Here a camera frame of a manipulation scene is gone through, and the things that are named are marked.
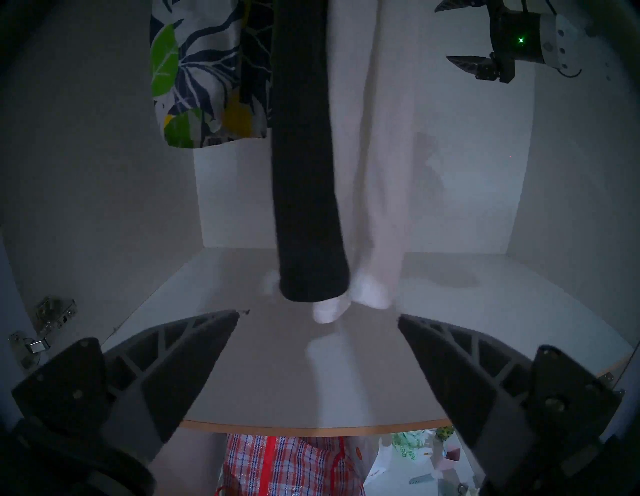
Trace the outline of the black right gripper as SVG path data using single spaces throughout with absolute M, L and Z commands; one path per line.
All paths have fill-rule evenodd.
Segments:
M 486 0 L 443 0 L 434 12 L 462 8 L 481 8 Z M 489 34 L 493 48 L 490 57 L 447 56 L 447 60 L 478 80 L 495 80 L 496 68 L 501 83 L 515 77 L 515 62 L 544 65 L 541 43 L 542 14 L 512 10 L 503 1 L 489 1 Z

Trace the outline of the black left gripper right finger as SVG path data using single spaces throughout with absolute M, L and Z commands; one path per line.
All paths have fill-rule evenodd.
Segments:
M 485 333 L 402 314 L 406 339 L 458 435 L 481 489 L 599 489 L 605 430 L 621 398 L 543 344 L 531 360 Z

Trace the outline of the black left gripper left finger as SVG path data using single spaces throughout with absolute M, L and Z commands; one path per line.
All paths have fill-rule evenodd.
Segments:
M 28 421 L 151 462 L 199 396 L 241 312 L 145 329 L 104 352 L 82 338 L 12 391 Z

